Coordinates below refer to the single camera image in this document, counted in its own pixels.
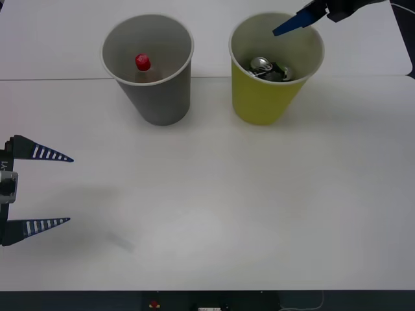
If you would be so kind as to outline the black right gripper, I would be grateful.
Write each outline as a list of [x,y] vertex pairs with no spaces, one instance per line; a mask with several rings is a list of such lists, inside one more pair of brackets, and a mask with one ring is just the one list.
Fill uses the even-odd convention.
[[313,25],[324,16],[334,22],[342,21],[353,15],[360,8],[383,2],[384,0],[314,0],[299,10],[295,16],[275,28],[272,33],[274,36],[280,36],[296,30]]

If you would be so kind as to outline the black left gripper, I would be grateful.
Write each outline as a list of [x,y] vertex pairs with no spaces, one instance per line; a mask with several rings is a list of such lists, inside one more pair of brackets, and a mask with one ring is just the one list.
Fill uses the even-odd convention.
[[[10,138],[1,149],[1,172],[13,171],[14,159],[73,162],[71,157],[38,144],[22,135]],[[11,246],[34,235],[62,225],[70,218],[8,220],[9,201],[1,203],[1,245]]]

